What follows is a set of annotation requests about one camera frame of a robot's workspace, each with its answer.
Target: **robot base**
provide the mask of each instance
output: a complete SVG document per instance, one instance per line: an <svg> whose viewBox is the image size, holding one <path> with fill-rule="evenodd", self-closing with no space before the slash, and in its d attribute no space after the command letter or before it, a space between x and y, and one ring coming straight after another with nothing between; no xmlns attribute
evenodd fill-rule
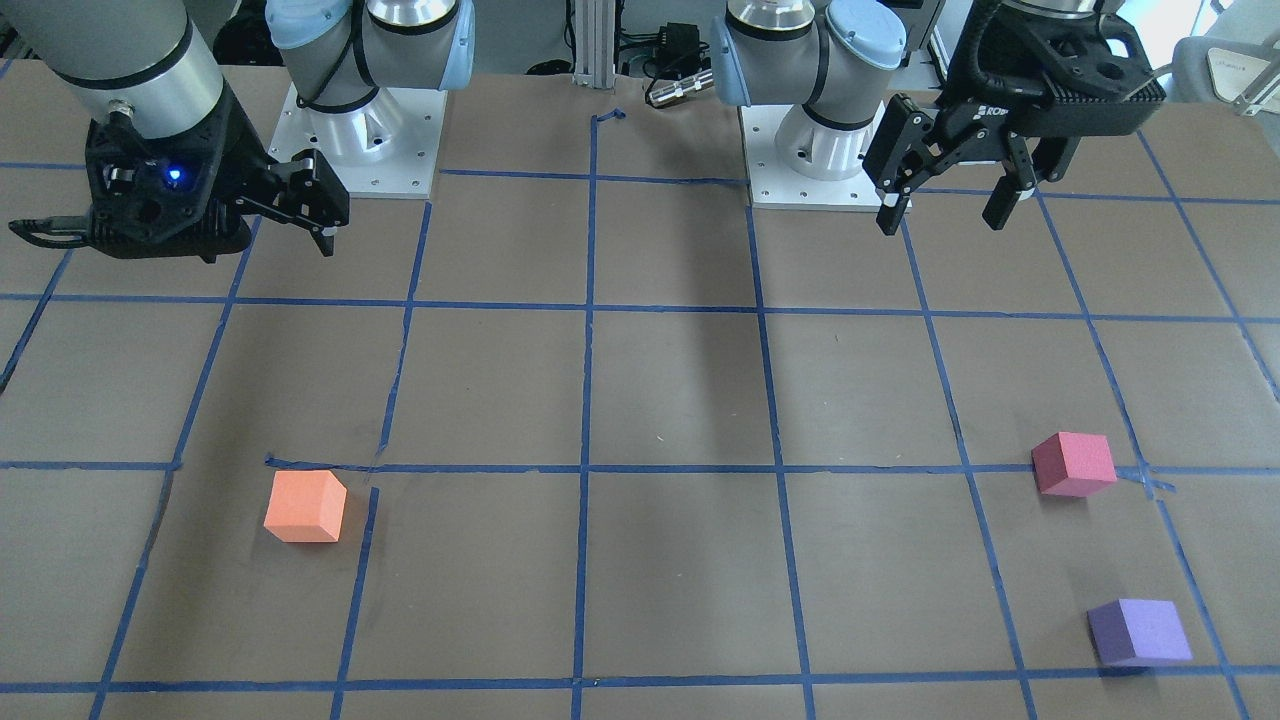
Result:
<svg viewBox="0 0 1280 720"><path fill-rule="evenodd" d="M271 136L270 152L288 160L296 152L319 147L352 197L387 197L430 200L435 161L444 129L447 92L439 90L383 88L402 110L406 128L385 147L370 151L369 158L352 163L333 152L316 138L311 111L298 109L297 90L291 85L280 110L280 120Z"/></svg>
<svg viewBox="0 0 1280 720"><path fill-rule="evenodd" d="M751 204L780 210L878 211L881 199L867 173L858 173L846 181L819 181L792 170L778 156L774 136L790 110L788 105L741 109Z"/></svg>

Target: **cube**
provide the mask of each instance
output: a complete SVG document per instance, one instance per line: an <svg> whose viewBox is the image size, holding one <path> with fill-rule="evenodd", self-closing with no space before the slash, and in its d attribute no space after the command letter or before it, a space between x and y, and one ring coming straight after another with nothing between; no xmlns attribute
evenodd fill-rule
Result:
<svg viewBox="0 0 1280 720"><path fill-rule="evenodd" d="M1032 451L1041 495L1088 497L1116 482L1106 436L1057 433Z"/></svg>
<svg viewBox="0 0 1280 720"><path fill-rule="evenodd" d="M1167 600L1117 600L1089 610L1098 659L1112 667L1155 667L1187 662L1192 648Z"/></svg>
<svg viewBox="0 0 1280 720"><path fill-rule="evenodd" d="M329 470L279 470L262 527L284 542L338 542L347 488Z"/></svg>

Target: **floor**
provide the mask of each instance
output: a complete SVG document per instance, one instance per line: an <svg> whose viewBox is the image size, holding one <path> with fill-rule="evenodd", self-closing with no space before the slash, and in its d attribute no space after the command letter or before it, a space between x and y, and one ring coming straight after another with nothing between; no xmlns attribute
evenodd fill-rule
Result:
<svg viewBox="0 0 1280 720"><path fill-rule="evenodd" d="M283 72L228 77L270 136ZM81 117L0 65L0 220L84 209ZM1280 717L1252 128L1166 108L998 234L956 169L887 238L749 208L709 97L480 76L333 259L5 238L0 716ZM1125 482L1037 495L1061 429ZM339 543L261 528L276 468L337 471ZM1117 597L1194 662L1100 669Z"/></svg>

